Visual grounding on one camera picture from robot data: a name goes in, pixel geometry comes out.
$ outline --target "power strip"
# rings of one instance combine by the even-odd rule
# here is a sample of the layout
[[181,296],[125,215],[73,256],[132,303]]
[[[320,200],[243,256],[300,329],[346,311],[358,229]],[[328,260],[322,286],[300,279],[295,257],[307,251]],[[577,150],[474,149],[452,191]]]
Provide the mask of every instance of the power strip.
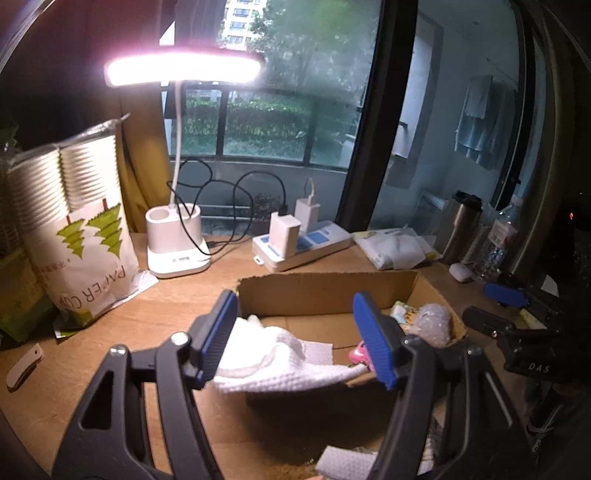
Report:
[[324,220],[317,224],[313,232],[300,233],[292,257],[279,256],[269,245],[268,233],[252,239],[252,251],[257,264],[265,265],[272,272],[282,272],[343,250],[351,245],[351,241],[349,232],[330,220]]

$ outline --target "hanging towel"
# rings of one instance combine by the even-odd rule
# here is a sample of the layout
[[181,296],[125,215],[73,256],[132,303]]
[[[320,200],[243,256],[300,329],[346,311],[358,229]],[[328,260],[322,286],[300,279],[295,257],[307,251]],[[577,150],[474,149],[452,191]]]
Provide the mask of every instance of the hanging towel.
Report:
[[223,392],[296,392],[346,382],[365,365],[333,365],[332,345],[306,342],[259,319],[238,318],[213,384]]
[[492,75],[480,75],[470,79],[470,85],[466,92],[465,114],[476,118],[486,116],[489,97],[491,93]]
[[467,115],[469,92],[456,130],[456,151],[487,170],[497,170],[505,158],[515,115],[515,91],[491,83],[489,103],[483,119]]

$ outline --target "tree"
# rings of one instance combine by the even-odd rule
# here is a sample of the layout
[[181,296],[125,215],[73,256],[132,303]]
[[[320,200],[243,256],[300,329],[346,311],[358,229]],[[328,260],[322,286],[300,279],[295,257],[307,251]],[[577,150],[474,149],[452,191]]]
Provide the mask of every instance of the tree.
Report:
[[361,101],[371,66],[377,0],[268,0],[249,49],[267,58],[268,85]]

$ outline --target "building window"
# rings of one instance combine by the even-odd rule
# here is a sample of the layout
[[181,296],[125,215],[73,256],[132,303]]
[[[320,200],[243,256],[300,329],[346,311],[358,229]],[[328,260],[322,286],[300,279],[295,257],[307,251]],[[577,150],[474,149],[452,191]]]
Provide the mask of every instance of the building window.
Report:
[[244,17],[247,18],[250,15],[251,11],[248,8],[235,8],[234,9],[234,17]]
[[244,22],[230,22],[230,30],[244,30],[246,23]]
[[228,44],[230,45],[238,45],[242,43],[242,40],[244,40],[244,37],[238,37],[237,35],[228,36]]

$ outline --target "paper cup package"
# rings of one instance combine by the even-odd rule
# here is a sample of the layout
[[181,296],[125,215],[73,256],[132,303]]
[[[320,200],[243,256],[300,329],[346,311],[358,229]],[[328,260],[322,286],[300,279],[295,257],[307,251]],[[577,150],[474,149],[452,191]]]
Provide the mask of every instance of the paper cup package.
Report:
[[116,120],[14,157],[22,240],[52,302],[80,327],[138,289],[117,174]]

